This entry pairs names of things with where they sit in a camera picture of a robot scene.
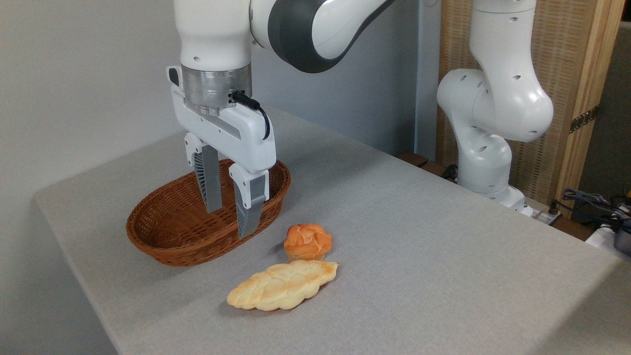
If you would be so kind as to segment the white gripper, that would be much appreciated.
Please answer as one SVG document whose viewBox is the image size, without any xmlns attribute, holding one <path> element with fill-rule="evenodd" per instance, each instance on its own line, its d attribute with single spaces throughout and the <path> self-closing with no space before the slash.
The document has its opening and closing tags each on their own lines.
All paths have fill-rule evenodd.
<svg viewBox="0 0 631 355">
<path fill-rule="evenodd" d="M 239 237 L 244 239 L 259 225 L 264 202 L 270 199 L 267 169 L 277 161 L 270 121 L 234 99 L 235 92 L 252 94 L 251 67 L 199 71 L 174 66 L 167 68 L 167 77 L 176 118 L 189 131 L 184 139 L 187 160 L 208 213 L 222 207 L 218 151 L 235 162 L 229 173 Z"/>
</svg>

